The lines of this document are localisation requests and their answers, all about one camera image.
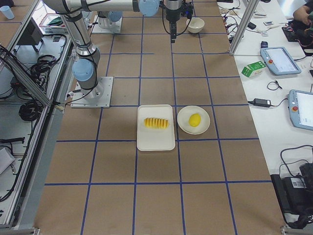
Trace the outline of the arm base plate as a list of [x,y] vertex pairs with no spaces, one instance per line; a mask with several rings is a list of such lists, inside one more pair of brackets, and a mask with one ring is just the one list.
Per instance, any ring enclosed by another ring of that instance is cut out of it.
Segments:
[[112,22],[108,18],[100,18],[95,15],[92,26],[92,34],[120,34],[122,18]]
[[82,90],[79,83],[76,89],[79,92],[73,94],[71,108],[108,108],[111,102],[113,77],[99,77],[97,86],[89,93]]

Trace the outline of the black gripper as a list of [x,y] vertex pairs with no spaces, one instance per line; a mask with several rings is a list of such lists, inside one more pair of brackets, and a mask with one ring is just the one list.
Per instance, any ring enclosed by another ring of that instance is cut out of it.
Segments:
[[162,8],[165,10],[166,20],[169,22],[171,43],[177,38],[177,21],[181,16],[191,19],[193,16],[193,4],[185,0],[163,0]]

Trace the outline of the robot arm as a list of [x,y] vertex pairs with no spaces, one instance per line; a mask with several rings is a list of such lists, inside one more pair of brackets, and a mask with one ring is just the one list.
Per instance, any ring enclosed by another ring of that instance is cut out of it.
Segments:
[[78,59],[72,65],[72,73],[80,92],[70,103],[73,108],[99,108],[110,105],[112,77],[98,77],[97,66],[100,50],[90,38],[82,12],[140,12],[153,16],[159,8],[157,0],[46,0],[45,4],[61,16],[76,46]]

